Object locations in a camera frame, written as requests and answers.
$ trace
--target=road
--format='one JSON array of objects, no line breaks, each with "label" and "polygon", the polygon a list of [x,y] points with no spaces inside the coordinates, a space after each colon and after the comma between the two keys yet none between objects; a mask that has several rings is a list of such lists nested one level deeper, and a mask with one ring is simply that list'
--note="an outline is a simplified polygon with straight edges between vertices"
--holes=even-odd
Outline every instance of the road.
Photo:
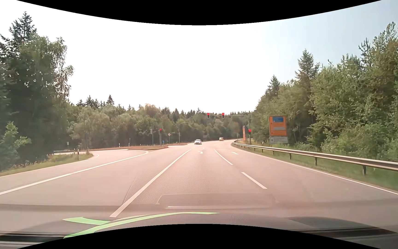
[{"label": "road", "polygon": [[269,215],[339,218],[398,232],[397,194],[231,142],[92,151],[88,160],[0,177],[0,231],[71,217],[141,215],[128,205],[155,204],[166,194],[269,193],[277,203]]}]

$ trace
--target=pole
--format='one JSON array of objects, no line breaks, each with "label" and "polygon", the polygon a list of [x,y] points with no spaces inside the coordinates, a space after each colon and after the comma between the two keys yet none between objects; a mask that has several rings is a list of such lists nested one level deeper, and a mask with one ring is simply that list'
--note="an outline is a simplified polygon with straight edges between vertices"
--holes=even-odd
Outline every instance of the pole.
[{"label": "pole", "polygon": [[[250,121],[248,121],[248,130],[250,129]],[[250,145],[251,145],[251,133],[248,134],[248,138],[250,139]]]},{"label": "pole", "polygon": [[87,130],[85,129],[85,120],[84,120],[84,131],[85,131],[85,148],[88,155]]}]

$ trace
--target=bright sky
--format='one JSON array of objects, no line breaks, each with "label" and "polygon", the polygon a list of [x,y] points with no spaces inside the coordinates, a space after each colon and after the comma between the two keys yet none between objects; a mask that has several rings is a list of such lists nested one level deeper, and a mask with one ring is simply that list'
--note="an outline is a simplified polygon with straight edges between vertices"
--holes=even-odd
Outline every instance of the bright sky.
[{"label": "bright sky", "polygon": [[359,54],[392,21],[398,0],[255,24],[181,26],[110,20],[0,0],[0,34],[24,11],[42,36],[63,37],[75,68],[70,100],[168,106],[170,110],[229,113],[254,110],[275,74],[294,78],[304,49],[316,62]]}]

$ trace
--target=white lane marking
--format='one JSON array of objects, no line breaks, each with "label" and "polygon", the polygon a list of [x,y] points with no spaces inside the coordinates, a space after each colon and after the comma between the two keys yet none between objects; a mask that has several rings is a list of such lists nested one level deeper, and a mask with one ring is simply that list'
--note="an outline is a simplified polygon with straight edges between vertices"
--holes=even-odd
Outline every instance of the white lane marking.
[{"label": "white lane marking", "polygon": [[132,201],[138,197],[152,182],[154,182],[162,173],[164,173],[170,166],[172,166],[176,161],[178,161],[183,155],[185,155],[187,152],[189,152],[191,149],[187,150],[184,154],[180,155],[176,160],[174,160],[172,163],[170,163],[169,166],[167,166],[165,169],[163,169],[161,172],[159,172],[153,179],[151,179],[147,184],[145,184],[141,189],[139,189],[132,197],[130,197],[124,204],[122,204],[114,213],[110,215],[110,217],[116,218],[124,209],[130,205]]},{"label": "white lane marking", "polygon": [[225,159],[225,158],[224,158],[224,160],[225,160],[225,161],[227,161],[227,163],[229,163],[229,164],[233,165],[233,164],[232,164],[232,163],[230,163],[230,162],[229,162],[227,159]]},{"label": "white lane marking", "polygon": [[[96,155],[96,156],[90,157],[89,159],[93,159],[93,158],[96,158],[96,157],[98,157],[98,156],[99,156],[99,155]],[[34,171],[41,170],[41,169],[49,169],[49,168],[58,167],[58,166],[63,166],[63,165],[68,165],[68,164],[72,164],[72,163],[64,163],[64,164],[59,164],[59,165],[52,166],[52,167],[45,167],[45,168],[35,169]],[[1,177],[6,177],[6,176],[11,176],[11,175],[17,175],[17,174],[27,173],[27,172],[32,172],[32,171],[33,171],[33,170],[31,170],[31,171],[19,172],[19,173],[10,174],[10,175],[2,175],[2,176],[0,176],[0,178],[1,178]]]},{"label": "white lane marking", "polygon": [[31,186],[34,186],[34,185],[37,185],[37,184],[46,183],[46,182],[48,182],[48,181],[52,181],[52,180],[55,180],[55,179],[58,179],[58,178],[62,178],[62,177],[68,176],[68,175],[73,175],[73,174],[80,173],[80,172],[84,172],[84,171],[87,171],[87,170],[91,170],[91,169],[94,169],[94,168],[97,168],[97,167],[102,167],[102,166],[105,166],[105,165],[109,165],[109,164],[112,164],[112,163],[121,162],[121,161],[124,161],[124,160],[128,160],[128,159],[131,159],[131,158],[134,158],[134,157],[143,156],[143,155],[147,155],[147,154],[148,154],[148,151],[146,151],[144,154],[141,154],[141,155],[132,156],[132,157],[125,158],[125,159],[118,160],[118,161],[114,161],[114,162],[111,162],[111,163],[106,163],[106,164],[103,164],[103,165],[98,165],[98,166],[96,166],[96,167],[87,168],[87,169],[80,170],[80,171],[77,171],[77,172],[68,173],[68,174],[65,174],[65,175],[60,175],[60,176],[53,177],[53,178],[50,178],[50,179],[42,180],[42,181],[39,181],[39,182],[36,182],[36,183],[27,184],[27,185],[20,186],[20,187],[17,187],[17,188],[9,189],[9,190],[0,192],[0,195],[4,195],[4,194],[7,194],[7,193],[10,193],[10,192],[13,192],[13,191],[17,191],[17,190],[20,190],[20,189],[23,189],[23,188],[31,187]]},{"label": "white lane marking", "polygon": [[250,178],[250,180],[252,180],[255,184],[259,185],[259,187],[261,187],[262,189],[267,189],[264,185],[260,184],[258,181],[253,179],[251,176],[245,174],[245,172],[241,172],[241,173],[244,174],[246,177]]},{"label": "white lane marking", "polygon": [[373,185],[357,182],[355,180],[344,178],[344,177],[341,177],[341,176],[338,176],[338,175],[333,175],[333,174],[330,174],[330,173],[327,173],[327,172],[319,171],[319,170],[316,170],[316,169],[312,169],[312,168],[309,168],[309,167],[297,165],[297,164],[294,164],[294,163],[285,162],[285,161],[282,161],[282,160],[279,160],[279,159],[276,159],[276,158],[271,158],[271,157],[268,157],[268,156],[255,154],[255,153],[252,153],[252,152],[250,152],[250,154],[262,156],[262,157],[265,157],[265,158],[268,158],[268,159],[272,159],[272,160],[276,160],[276,161],[279,161],[279,162],[287,163],[289,165],[293,165],[293,166],[296,166],[296,167],[301,167],[301,168],[304,168],[304,169],[307,169],[307,170],[311,170],[311,171],[314,171],[314,172],[322,173],[322,174],[325,174],[325,175],[330,175],[330,176],[333,176],[333,177],[336,177],[336,178],[344,179],[344,180],[347,180],[347,181],[350,181],[350,182],[353,182],[353,183],[365,185],[365,186],[372,187],[372,188],[375,188],[375,189],[379,189],[379,190],[382,190],[382,191],[385,191],[385,192],[388,192],[388,193],[391,193],[391,194],[394,194],[394,195],[398,195],[398,193],[396,193],[396,192],[393,192],[393,191],[390,191],[390,190],[386,190],[386,189],[382,189],[382,188],[379,188],[379,187],[376,187],[376,186],[373,186]]}]

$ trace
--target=grass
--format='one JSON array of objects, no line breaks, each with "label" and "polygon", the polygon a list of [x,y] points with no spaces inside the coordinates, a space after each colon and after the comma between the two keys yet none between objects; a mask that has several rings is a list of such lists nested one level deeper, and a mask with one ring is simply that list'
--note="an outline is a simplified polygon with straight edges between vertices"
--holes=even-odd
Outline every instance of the grass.
[{"label": "grass", "polygon": [[[93,156],[93,154],[91,154],[91,153],[89,153],[88,155],[80,154],[79,161],[89,159],[92,156]],[[12,175],[12,174],[16,174],[16,173],[32,171],[32,170],[36,170],[36,169],[47,168],[47,167],[57,166],[57,165],[66,164],[66,163],[73,163],[73,162],[77,162],[77,161],[78,161],[77,155],[52,155],[52,156],[49,156],[49,158],[46,161],[41,162],[41,163],[34,163],[34,164],[27,165],[25,167],[17,166],[17,167],[9,168],[4,171],[0,171],[0,176]]]},{"label": "grass", "polygon": [[355,163],[345,163],[338,162],[334,160],[327,159],[317,159],[317,166],[315,165],[315,160],[310,156],[301,156],[301,155],[291,155],[291,159],[288,153],[277,152],[277,151],[266,151],[257,149],[253,150],[248,148],[243,148],[232,144],[233,146],[240,148],[242,150],[250,151],[252,153],[276,158],[282,161],[287,161],[295,164],[299,164],[301,166],[306,166],[318,170],[322,170],[324,172],[333,173],[336,175],[344,176],[350,179],[358,180],[365,183],[374,184],[377,186],[381,186],[384,188],[392,189],[398,191],[398,172],[390,171],[385,169],[367,167],[367,174],[363,175],[362,165],[358,165]]},{"label": "grass", "polygon": [[160,145],[146,145],[146,146],[129,147],[128,150],[159,150],[159,149],[164,149],[164,148],[167,148],[167,147],[160,146]]}]

